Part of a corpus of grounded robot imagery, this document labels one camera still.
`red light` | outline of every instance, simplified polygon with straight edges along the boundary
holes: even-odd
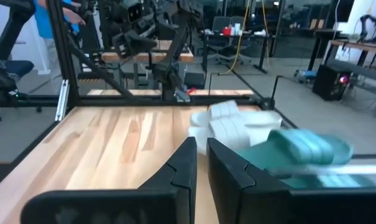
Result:
[[[343,84],[343,85],[345,85],[345,84],[347,84],[348,83],[348,81],[349,81],[349,79],[348,79],[348,77],[347,76],[341,76],[341,77],[339,77],[339,83],[340,84]]]

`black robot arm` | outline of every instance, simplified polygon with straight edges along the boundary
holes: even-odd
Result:
[[[166,11],[160,11],[156,16],[155,25],[157,30],[163,30],[161,32],[173,30],[170,25],[171,22],[166,21],[174,14],[178,14],[180,22],[165,58],[154,65],[153,75],[162,84],[163,100],[172,101],[175,99],[175,95],[178,98],[182,98],[182,100],[186,100],[188,98],[186,93],[180,91],[183,89],[181,80],[183,77],[180,77],[178,73],[178,61],[190,29],[203,26],[203,8],[202,5],[194,1],[179,0],[170,1],[164,9]]]
[[[366,14],[362,17],[360,17],[360,22],[362,23],[362,32],[360,33],[360,38],[359,42],[367,42],[366,37],[367,37],[367,28],[366,28],[366,22],[367,20],[370,20],[374,23],[374,26],[376,27],[376,17]]]

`white object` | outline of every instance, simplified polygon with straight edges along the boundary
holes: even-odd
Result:
[[[254,32],[254,35],[266,36],[266,35],[267,35],[267,31],[265,31],[265,30],[263,29],[262,31]]]
[[[240,35],[240,24],[235,23],[235,35]]]
[[[213,32],[212,30],[210,30],[210,29],[205,29],[205,30],[204,30],[204,33],[207,34],[207,35],[212,35],[212,34],[214,34],[214,32]]]
[[[190,118],[191,126],[207,127],[209,122],[215,119],[240,116],[246,127],[250,128],[279,128],[282,125],[282,117],[275,111],[239,111],[234,100],[211,105],[206,112],[193,113]]]
[[[215,138],[232,150],[250,147],[250,136],[243,120],[238,116],[211,121],[208,127],[190,127],[189,137],[195,137],[198,153],[206,154],[207,138]]]

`metal frame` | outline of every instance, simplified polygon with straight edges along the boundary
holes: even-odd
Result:
[[[70,110],[76,106],[209,106],[215,103],[220,103],[227,100],[236,100],[238,105],[253,105],[259,106],[262,110],[273,110],[273,98],[264,98],[260,95],[254,96],[236,96],[236,95],[205,95],[205,96],[191,96],[189,102],[182,101],[163,101],[161,96],[133,96],[129,91],[122,90],[117,83],[110,77],[102,77],[104,71],[100,70],[88,58],[80,57],[83,55],[79,50],[71,47],[68,42],[66,29],[63,23],[63,12],[61,2],[48,1],[47,6],[50,16],[51,26],[53,28],[54,41],[57,47],[58,58],[60,59],[60,67],[64,80],[68,80],[69,94],[67,96],[66,107]],[[85,63],[93,72],[101,75],[101,78],[111,85],[115,90],[120,92],[120,96],[80,96],[78,94],[78,85],[76,82],[76,73],[73,69],[71,61],[71,54],[77,56],[81,63]],[[291,121],[287,122],[285,126],[289,128],[296,128]]]
[[[254,95],[197,95],[191,96],[189,102],[163,101],[160,95],[155,96],[122,96],[122,95],[79,95],[75,69],[73,68],[71,54],[81,54],[81,63],[89,66],[93,72],[104,74],[94,62],[86,58],[83,52],[79,50],[71,50],[70,44],[67,43],[66,29],[63,26],[63,13],[60,1],[47,0],[48,13],[53,29],[54,41],[57,48],[57,54],[60,68],[62,71],[63,83],[60,96],[55,95],[35,95],[23,96],[18,101],[0,101],[0,107],[58,107],[55,121],[48,127],[32,144],[27,147],[18,158],[12,162],[10,171],[15,168],[33,149],[40,143],[44,137],[60,123],[67,113],[76,106],[209,106],[227,100],[236,100],[238,105],[258,106],[262,110],[275,110],[275,102],[273,100],[277,82],[273,89],[272,97],[265,98],[257,90],[253,89],[240,75],[236,76],[242,80],[254,93]],[[111,86],[115,85],[115,81],[108,77],[102,77]],[[283,114],[282,126],[286,128],[297,128]]]

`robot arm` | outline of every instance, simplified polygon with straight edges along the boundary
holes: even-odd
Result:
[[[157,81],[162,83],[162,98],[170,101],[174,99],[176,92],[182,89],[182,80],[178,74],[178,61],[188,38],[189,30],[203,26],[203,8],[194,1],[179,0],[169,2],[166,9],[168,17],[178,14],[180,22],[165,58],[154,65],[153,75]],[[166,19],[162,18],[162,15],[165,14],[164,12],[157,14],[159,16],[157,16],[156,26],[159,30],[172,30],[173,27],[169,25],[170,23],[166,23]],[[182,94],[185,93],[179,91],[177,97],[186,100],[187,96],[181,96]]]
[[[119,4],[119,10],[126,11],[126,9],[131,9],[133,5],[126,6]],[[133,15],[132,18],[125,18],[125,21],[121,27],[121,32],[119,35],[113,38],[113,45],[115,46],[116,52],[120,58],[133,57],[141,52],[149,52],[153,47],[157,45],[157,42],[148,38],[152,34],[157,37],[164,33],[173,33],[174,38],[167,51],[165,58],[159,63],[151,66],[150,69],[153,70],[154,78],[162,84],[162,98],[165,101],[173,101],[175,95],[179,95],[180,98],[186,99],[186,97],[181,97],[183,92],[176,91],[182,89],[181,77],[178,75],[178,60],[185,46],[186,40],[188,38],[188,33],[190,29],[195,27],[203,26],[203,7],[192,0],[169,0],[160,9],[154,10],[154,29],[150,29],[150,32],[144,32],[138,35],[130,26],[127,26],[135,21],[134,18],[141,17],[140,15]],[[175,29],[172,26],[170,18],[173,15],[179,16],[178,28]]]
[[[366,14],[362,17],[360,17],[360,22],[362,23],[362,32],[360,33],[360,39],[359,42],[366,42],[366,37],[367,37],[367,28],[366,28],[366,22],[367,20],[370,19],[374,23],[374,26],[376,27],[376,17]]]

